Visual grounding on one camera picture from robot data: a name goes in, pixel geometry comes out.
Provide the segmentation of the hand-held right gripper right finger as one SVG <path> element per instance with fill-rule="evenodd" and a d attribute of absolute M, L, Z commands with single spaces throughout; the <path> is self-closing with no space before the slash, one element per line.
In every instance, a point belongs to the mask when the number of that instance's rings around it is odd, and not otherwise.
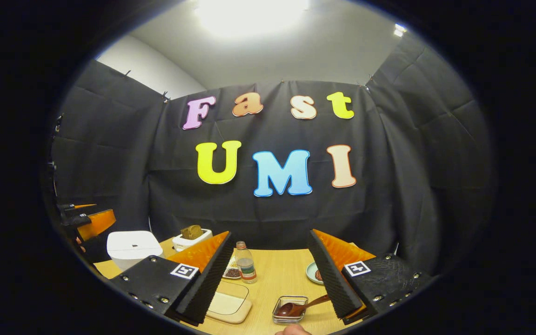
<path fill-rule="evenodd" d="M 394 253 L 374 255 L 317 229 L 307 247 L 344 324 L 388 313 L 435 279 Z"/>

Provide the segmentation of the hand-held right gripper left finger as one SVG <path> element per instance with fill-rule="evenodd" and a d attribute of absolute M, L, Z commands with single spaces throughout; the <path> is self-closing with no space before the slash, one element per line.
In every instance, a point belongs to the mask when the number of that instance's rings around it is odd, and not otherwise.
<path fill-rule="evenodd" d="M 110 279 L 132 301 L 167 318 L 198 326 L 234 250 L 225 231 L 169 257 L 147 256 Z"/>

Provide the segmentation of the metal wire chopstick holder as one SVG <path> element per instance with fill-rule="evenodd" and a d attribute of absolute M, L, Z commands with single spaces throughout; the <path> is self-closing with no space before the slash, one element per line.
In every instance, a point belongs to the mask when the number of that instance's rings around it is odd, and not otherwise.
<path fill-rule="evenodd" d="M 274 324 L 299 323 L 302 318 L 304 318 L 306 311 L 303 311 L 299 316 L 281 316 L 277 313 L 277 311 L 287 303 L 293 303 L 294 305 L 305 305 L 308 302 L 308 297 L 304 295 L 281 295 L 281 297 L 277 299 L 277 303 L 275 304 L 272 314 L 272 321 L 274 322 Z"/>

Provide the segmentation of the white rice cooker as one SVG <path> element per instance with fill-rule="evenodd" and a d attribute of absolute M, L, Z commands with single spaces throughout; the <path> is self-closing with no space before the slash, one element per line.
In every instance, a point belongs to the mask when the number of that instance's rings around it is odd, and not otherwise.
<path fill-rule="evenodd" d="M 162 246 L 149 231 L 112 232 L 107 237 L 107 254 L 121 271 L 149 257 L 164 257 Z"/>

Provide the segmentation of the brown wooden spoon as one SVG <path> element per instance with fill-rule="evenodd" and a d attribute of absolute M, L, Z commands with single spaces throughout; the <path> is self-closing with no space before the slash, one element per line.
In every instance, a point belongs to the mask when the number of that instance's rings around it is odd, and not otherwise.
<path fill-rule="evenodd" d="M 299 318 L 308 308 L 328 301 L 330 301 L 329 295 L 322 295 L 321 297 L 302 305 L 287 302 L 284 305 L 281 305 L 281 307 L 278 307 L 273 313 L 273 316 L 277 318 Z"/>

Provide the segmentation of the pale green plate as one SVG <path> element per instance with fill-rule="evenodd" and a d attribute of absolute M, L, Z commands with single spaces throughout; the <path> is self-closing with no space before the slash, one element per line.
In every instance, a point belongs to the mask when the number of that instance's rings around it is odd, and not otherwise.
<path fill-rule="evenodd" d="M 317 267 L 317 264 L 314 261 L 310 263 L 309 265 L 307 265 L 306 271 L 305 271 L 307 278 L 316 284 L 324 285 L 323 281 L 315 280 L 314 273 L 316 270 L 319 270 L 319 269 Z"/>

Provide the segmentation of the white divided bean dish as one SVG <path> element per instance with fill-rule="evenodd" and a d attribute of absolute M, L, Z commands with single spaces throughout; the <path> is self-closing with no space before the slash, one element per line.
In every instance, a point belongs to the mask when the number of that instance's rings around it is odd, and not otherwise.
<path fill-rule="evenodd" d="M 240 270 L 238 268 L 236 258 L 234 256 L 230 259 L 225 271 L 223 272 L 222 277 L 227 279 L 241 278 Z"/>

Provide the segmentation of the clear plastic water bottle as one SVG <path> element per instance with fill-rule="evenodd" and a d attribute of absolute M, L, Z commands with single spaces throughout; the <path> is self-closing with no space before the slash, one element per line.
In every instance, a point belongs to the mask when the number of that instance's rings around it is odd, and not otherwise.
<path fill-rule="evenodd" d="M 257 281 L 255 261 L 244 241 L 236 242 L 235 260 L 241 280 L 246 284 L 255 283 Z"/>

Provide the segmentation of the white toaster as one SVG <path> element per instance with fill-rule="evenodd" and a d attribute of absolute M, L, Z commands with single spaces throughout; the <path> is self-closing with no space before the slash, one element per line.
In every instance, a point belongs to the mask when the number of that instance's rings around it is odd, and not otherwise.
<path fill-rule="evenodd" d="M 195 240 L 186 240 L 181 237 L 181 234 L 179 234 L 176 237 L 173 237 L 171 239 L 173 248 L 176 250 L 176 252 L 181 252 L 193 245 L 196 245 L 202 241 L 208 240 L 211 237 L 213 237 L 213 233 L 210 229 L 203 229 L 203 231 L 204 231 L 204 234 L 201 237 L 196 238 Z"/>

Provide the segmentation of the black backdrop cloth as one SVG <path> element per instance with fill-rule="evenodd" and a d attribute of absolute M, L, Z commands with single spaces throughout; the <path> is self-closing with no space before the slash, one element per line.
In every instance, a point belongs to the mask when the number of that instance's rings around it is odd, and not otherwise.
<path fill-rule="evenodd" d="M 488 223 L 489 124 L 453 67 L 405 35 L 364 86 L 295 80 L 165 100 L 92 61 L 52 144 L 58 202 L 111 208 L 111 231 L 189 225 L 254 249 L 311 229 L 446 271 Z"/>

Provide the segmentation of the large ceiling light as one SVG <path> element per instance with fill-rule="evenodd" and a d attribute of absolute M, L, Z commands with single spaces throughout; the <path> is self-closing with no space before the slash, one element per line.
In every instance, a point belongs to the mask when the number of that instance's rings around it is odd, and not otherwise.
<path fill-rule="evenodd" d="M 295 26 L 310 0 L 198 0 L 194 14 L 221 38 L 274 34 Z"/>

